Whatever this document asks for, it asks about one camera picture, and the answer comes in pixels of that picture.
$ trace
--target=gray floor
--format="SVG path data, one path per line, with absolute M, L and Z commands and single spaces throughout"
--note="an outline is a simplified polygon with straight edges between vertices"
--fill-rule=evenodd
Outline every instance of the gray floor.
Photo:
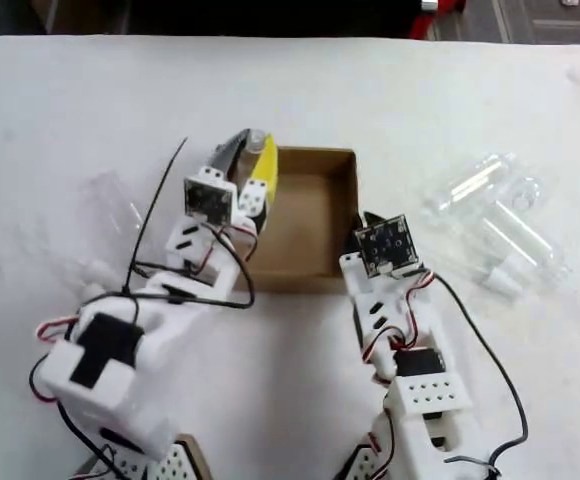
M 440 18 L 430 40 L 580 44 L 580 4 L 559 0 L 468 0 L 463 14 Z

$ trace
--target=circuit board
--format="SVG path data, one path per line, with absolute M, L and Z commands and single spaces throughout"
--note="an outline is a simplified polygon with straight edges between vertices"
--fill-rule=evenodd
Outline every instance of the circuit board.
M 419 263 L 405 215 L 359 229 L 355 237 L 370 278 Z
M 186 215 L 211 225 L 230 225 L 232 192 L 188 178 L 184 190 Z

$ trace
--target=perforated plate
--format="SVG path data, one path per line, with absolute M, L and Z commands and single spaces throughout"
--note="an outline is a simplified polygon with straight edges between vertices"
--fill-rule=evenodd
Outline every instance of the perforated plate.
M 447 412 L 472 406 L 461 377 L 455 373 L 397 377 L 396 384 L 407 415 Z
M 159 464 L 150 462 L 148 480 L 197 480 L 197 471 L 182 445 L 170 447 L 168 456 Z
M 130 450 L 119 448 L 118 446 L 113 447 L 113 451 L 114 464 L 126 477 L 128 477 L 129 480 L 141 480 L 143 478 L 143 474 L 148 467 L 148 463 L 150 463 L 147 461 L 145 456 Z M 94 464 L 89 472 L 85 473 L 100 474 L 106 472 L 107 470 L 108 467 L 106 467 L 106 465 L 101 460 L 99 460 Z M 101 477 L 97 477 L 97 479 L 116 480 L 117 477 L 115 477 L 114 473 L 108 472 Z
M 198 445 L 190 435 L 182 435 L 168 451 L 168 456 L 160 463 L 148 461 L 138 453 L 114 447 L 115 465 L 129 480 L 211 480 L 210 470 L 205 463 Z M 108 467 L 101 461 L 87 472 L 100 474 Z M 107 473 L 99 480 L 116 480 L 113 473 Z
M 370 447 L 361 447 L 350 465 L 345 480 L 366 480 L 378 467 L 377 455 Z

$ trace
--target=red wire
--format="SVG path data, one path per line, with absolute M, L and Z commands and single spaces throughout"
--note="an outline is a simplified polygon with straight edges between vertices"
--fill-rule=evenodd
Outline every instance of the red wire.
M 390 330 L 396 330 L 397 332 L 402 333 L 401 330 L 399 330 L 394 325 L 386 325 L 381 330 L 379 330 L 379 333 L 377 333 L 375 335 L 375 337 L 372 339 L 372 341 L 370 342 L 370 344 L 365 348 L 365 350 L 361 354 L 361 359 L 365 363 L 368 363 L 368 361 L 370 360 L 370 356 L 372 355 L 372 351 L 374 350 L 374 346 L 376 345 L 377 340 L 379 340 L 379 338 L 381 337 L 381 335 L 383 335 L 384 333 L 386 333 L 386 332 L 388 332 Z
M 388 458 L 383 463 L 383 465 L 377 468 L 374 471 L 374 473 L 370 476 L 370 480 L 377 480 L 383 477 L 388 472 L 388 467 L 390 466 L 390 462 L 392 462 L 392 457 L 394 457 L 395 439 L 394 439 L 394 425 L 392 423 L 392 412 L 390 412 L 389 408 L 384 408 L 383 410 L 386 412 L 386 416 L 388 417 L 388 423 L 390 424 L 390 439 L 391 439 L 390 454 L 388 455 Z
M 252 257 L 252 255 L 254 255 L 254 252 L 257 250 L 257 245 L 259 244 L 259 239 L 257 238 L 257 235 L 252 232 L 251 230 L 248 230 L 247 228 L 243 228 L 243 227 L 239 227 L 237 225 L 228 225 L 227 228 L 231 228 L 233 230 L 236 230 L 237 232 L 241 232 L 241 233 L 245 233 L 246 235 L 250 236 L 252 238 L 252 247 L 250 247 L 250 250 L 248 251 L 248 253 L 245 256 L 245 261 L 247 262 L 248 260 L 250 260 L 250 257 Z
M 414 315 L 414 311 L 412 310 L 412 307 L 410 306 L 410 296 L 415 291 L 424 289 L 428 285 L 430 285 L 432 282 L 434 282 L 434 273 L 430 272 L 428 275 L 429 275 L 429 278 L 427 280 L 425 280 L 423 283 L 416 284 L 416 285 L 410 287 L 408 289 L 408 291 L 406 292 L 406 305 L 408 306 L 408 317 L 410 318 L 410 324 L 412 327 L 412 340 L 410 340 L 405 345 L 399 345 L 399 344 L 394 345 L 393 347 L 395 348 L 395 350 L 409 350 L 412 347 L 416 346 L 416 344 L 417 344 L 417 340 L 419 338 L 419 326 L 417 325 L 417 318 Z
M 76 322 L 79 320 L 79 317 L 69 317 L 69 318 L 62 318 L 61 320 L 55 320 L 51 322 L 42 323 L 39 328 L 37 328 L 37 338 L 45 343 L 54 343 L 55 340 L 52 338 L 56 336 L 56 333 L 52 333 L 49 335 L 45 335 L 44 333 L 51 327 L 60 327 L 63 325 L 70 325 L 71 323 Z

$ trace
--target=white table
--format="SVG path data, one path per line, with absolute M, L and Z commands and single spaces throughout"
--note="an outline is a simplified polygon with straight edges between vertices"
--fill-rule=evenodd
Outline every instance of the white table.
M 500 467 L 511 478 L 580 478 L 580 47 L 38 37 L 0 38 L 0 479 L 65 478 L 86 456 L 27 389 L 43 352 L 33 328 L 77 303 L 21 233 L 53 255 L 91 255 L 78 217 L 85 179 L 115 169 L 145 204 L 183 135 L 179 178 L 247 126 L 281 144 L 353 148 L 360 204 L 384 215 L 416 212 L 430 175 L 482 152 L 516 152 L 540 173 L 550 196 L 541 220 L 572 276 L 512 306 L 456 286 L 529 414 L 530 441 Z M 167 184 L 157 237 L 179 186 Z M 494 447 L 518 432 L 509 393 L 438 295 L 465 340 Z M 177 387 L 180 420 L 217 479 L 332 477 L 381 398 L 350 313 L 343 297 L 261 295 L 252 312 L 191 326 L 173 384 L 188 385 Z

